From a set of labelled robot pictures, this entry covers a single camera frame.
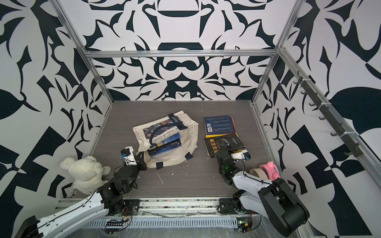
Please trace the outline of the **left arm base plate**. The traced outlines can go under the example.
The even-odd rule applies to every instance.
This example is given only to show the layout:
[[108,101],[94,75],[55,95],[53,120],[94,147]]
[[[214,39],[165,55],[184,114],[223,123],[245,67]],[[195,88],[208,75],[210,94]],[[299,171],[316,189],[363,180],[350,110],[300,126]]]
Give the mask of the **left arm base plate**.
[[108,215],[134,215],[140,209],[140,199],[123,199],[118,202],[105,202],[104,208],[109,209]]

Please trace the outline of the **cream canvas tote bag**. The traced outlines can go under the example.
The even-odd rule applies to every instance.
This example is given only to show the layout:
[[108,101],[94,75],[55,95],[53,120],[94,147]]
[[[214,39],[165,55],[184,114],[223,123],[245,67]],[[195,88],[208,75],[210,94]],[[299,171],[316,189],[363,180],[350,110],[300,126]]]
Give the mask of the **cream canvas tote bag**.
[[133,128],[138,152],[150,169],[175,166],[193,157],[197,148],[198,123],[188,114],[174,114]]

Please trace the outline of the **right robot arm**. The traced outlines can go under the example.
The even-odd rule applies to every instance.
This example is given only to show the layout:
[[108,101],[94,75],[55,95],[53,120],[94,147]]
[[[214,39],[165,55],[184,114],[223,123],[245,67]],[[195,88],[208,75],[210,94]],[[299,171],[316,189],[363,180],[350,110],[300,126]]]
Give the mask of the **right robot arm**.
[[282,178],[261,179],[235,165],[238,160],[246,158],[250,158],[250,154],[245,150],[240,153],[219,150],[216,153],[219,173],[228,185],[238,190],[233,195],[234,210],[254,211],[268,218],[280,234],[290,236],[308,221],[309,211]]

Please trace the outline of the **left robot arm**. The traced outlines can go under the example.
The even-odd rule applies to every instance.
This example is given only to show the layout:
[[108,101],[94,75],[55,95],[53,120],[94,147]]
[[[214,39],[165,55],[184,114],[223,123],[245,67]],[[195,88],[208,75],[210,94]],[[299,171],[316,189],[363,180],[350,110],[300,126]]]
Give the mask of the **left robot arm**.
[[17,238],[65,238],[84,225],[107,215],[121,213],[126,207],[123,197],[137,188],[137,178],[140,171],[147,170],[144,153],[135,156],[127,155],[122,150],[124,160],[121,168],[114,173],[113,178],[97,188],[84,200],[53,215],[37,219],[32,216],[26,219]]

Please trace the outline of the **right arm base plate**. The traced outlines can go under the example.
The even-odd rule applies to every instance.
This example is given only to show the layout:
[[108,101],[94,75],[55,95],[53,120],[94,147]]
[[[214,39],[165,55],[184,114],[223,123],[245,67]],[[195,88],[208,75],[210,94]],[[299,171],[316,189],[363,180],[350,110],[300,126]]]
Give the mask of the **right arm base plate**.
[[249,211],[238,204],[238,201],[233,198],[219,198],[217,212],[222,215],[232,214],[248,214]]

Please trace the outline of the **black spine book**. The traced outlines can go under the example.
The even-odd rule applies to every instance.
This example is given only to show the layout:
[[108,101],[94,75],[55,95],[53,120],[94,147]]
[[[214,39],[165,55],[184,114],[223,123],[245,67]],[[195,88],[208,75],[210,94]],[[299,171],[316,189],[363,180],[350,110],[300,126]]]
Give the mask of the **black spine book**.
[[220,150],[241,151],[246,148],[236,134],[220,135],[204,139],[208,156],[213,158]]

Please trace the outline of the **blue classics book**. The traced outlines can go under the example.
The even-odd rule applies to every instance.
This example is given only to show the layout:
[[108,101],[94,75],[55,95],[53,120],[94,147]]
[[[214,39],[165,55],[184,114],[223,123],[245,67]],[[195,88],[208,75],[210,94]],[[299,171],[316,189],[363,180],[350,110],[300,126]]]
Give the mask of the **blue classics book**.
[[231,116],[216,116],[203,118],[206,138],[235,134],[236,128]]

